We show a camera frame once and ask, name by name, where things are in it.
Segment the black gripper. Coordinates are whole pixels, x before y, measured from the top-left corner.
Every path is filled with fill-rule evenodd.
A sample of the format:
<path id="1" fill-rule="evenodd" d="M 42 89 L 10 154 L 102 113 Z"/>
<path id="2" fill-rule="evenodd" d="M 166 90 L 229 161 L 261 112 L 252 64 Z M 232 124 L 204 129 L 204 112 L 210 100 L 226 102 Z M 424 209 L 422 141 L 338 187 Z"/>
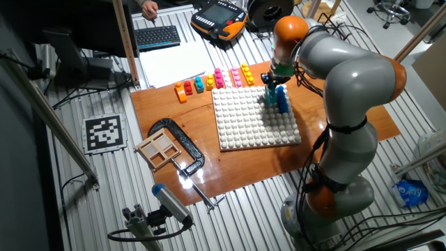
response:
<path id="1" fill-rule="evenodd" d="M 266 85 L 272 85 L 273 91 L 277 92 L 277 88 L 280 84 L 285 84 L 288 82 L 291 78 L 290 77 L 284 77 L 284 76 L 276 76 L 272 73 L 262 73 L 261 74 L 261 80 Z"/>

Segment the person's bare hand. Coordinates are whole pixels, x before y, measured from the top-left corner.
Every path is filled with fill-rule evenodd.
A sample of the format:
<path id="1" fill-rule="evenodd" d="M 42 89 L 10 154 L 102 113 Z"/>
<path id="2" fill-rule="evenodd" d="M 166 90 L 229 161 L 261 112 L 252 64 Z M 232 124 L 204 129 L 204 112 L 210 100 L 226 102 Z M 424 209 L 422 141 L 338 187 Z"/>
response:
<path id="1" fill-rule="evenodd" d="M 154 1 L 147 0 L 141 5 L 142 15 L 150 21 L 154 21 L 157 17 L 158 4 Z"/>

